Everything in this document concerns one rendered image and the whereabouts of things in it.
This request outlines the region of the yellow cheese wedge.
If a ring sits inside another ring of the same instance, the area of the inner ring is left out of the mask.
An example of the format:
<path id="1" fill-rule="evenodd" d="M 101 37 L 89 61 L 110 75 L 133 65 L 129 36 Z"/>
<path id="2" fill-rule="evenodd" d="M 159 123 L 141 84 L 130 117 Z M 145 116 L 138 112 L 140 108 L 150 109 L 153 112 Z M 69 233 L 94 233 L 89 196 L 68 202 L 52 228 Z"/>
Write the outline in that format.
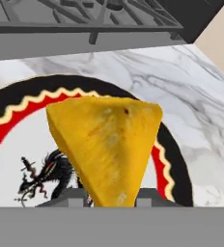
<path id="1" fill-rule="evenodd" d="M 162 110 L 127 97 L 82 96 L 45 108 L 50 133 L 96 206 L 133 207 Z"/>

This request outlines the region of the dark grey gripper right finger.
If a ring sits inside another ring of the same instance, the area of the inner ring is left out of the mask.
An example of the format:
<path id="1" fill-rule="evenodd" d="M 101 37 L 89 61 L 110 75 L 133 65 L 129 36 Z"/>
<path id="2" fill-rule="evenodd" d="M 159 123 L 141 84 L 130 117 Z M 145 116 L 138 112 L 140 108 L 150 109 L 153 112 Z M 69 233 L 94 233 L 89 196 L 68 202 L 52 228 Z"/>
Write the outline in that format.
<path id="1" fill-rule="evenodd" d="M 141 188 L 135 200 L 135 207 L 161 207 L 180 206 L 172 201 L 162 198 L 155 188 Z"/>

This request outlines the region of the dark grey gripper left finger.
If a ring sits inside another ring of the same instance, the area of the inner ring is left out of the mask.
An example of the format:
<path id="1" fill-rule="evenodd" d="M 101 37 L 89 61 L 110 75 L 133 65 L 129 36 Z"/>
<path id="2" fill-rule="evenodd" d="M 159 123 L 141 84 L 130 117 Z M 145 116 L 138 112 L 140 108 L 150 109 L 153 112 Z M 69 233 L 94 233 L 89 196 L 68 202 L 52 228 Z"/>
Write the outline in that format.
<path id="1" fill-rule="evenodd" d="M 39 207 L 88 207 L 88 194 L 84 188 L 68 188 L 57 199 L 42 203 Z"/>

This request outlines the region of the dragon print plate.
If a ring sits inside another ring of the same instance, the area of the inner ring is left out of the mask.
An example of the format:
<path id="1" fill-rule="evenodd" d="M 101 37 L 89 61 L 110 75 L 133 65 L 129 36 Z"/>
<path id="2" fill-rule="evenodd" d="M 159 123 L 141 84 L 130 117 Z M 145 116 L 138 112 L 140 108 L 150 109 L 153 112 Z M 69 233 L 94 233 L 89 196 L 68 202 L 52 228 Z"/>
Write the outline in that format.
<path id="1" fill-rule="evenodd" d="M 45 111 L 49 104 L 82 96 L 140 100 L 113 84 L 77 75 L 40 76 L 0 90 L 0 207 L 38 206 L 68 188 L 84 188 L 54 141 Z M 155 188 L 180 206 L 193 204 L 187 166 L 162 119 L 141 188 Z"/>

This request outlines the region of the grey hob with black grates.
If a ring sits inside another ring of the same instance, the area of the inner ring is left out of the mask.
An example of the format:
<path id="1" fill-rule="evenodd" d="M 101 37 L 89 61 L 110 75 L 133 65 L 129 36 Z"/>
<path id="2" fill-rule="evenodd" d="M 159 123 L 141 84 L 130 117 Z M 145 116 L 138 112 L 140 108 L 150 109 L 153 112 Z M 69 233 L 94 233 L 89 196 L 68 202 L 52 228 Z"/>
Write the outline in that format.
<path id="1" fill-rule="evenodd" d="M 0 60 L 192 44 L 224 0 L 0 0 Z"/>

